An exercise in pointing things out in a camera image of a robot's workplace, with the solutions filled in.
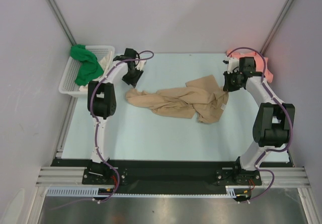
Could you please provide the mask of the tan t shirt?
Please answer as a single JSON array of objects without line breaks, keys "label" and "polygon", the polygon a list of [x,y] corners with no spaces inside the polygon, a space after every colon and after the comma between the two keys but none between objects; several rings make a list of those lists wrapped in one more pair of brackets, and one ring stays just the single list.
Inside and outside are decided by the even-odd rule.
[{"label": "tan t shirt", "polygon": [[186,82],[182,88],[155,93],[131,89],[125,94],[129,104],[147,108],[156,115],[191,119],[197,114],[197,121],[206,124],[220,120],[228,98],[228,92],[218,85],[213,75]]}]

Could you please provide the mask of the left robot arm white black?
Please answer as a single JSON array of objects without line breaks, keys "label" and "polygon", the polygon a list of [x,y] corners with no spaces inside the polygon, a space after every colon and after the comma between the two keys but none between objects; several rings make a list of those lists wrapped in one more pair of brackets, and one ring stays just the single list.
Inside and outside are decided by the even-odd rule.
[{"label": "left robot arm white black", "polygon": [[108,163],[109,151],[105,141],[107,125],[117,108],[115,84],[122,80],[136,87],[143,74],[142,68],[145,63],[136,50],[127,48],[124,54],[113,58],[107,72],[99,80],[89,82],[88,111],[93,118],[95,133],[94,149],[84,170],[83,184],[106,185],[117,177]]}]

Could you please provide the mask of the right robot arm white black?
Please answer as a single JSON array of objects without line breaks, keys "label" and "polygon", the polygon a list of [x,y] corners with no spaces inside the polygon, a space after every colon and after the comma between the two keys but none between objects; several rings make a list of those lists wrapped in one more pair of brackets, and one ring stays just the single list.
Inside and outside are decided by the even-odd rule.
[{"label": "right robot arm white black", "polygon": [[237,185],[260,182],[260,164],[270,153],[289,149],[293,138],[295,107],[284,103],[269,87],[265,74],[257,71],[253,56],[228,57],[224,61],[224,91],[234,92],[244,88],[254,98],[259,109],[253,125],[253,142],[237,158],[229,176]]}]

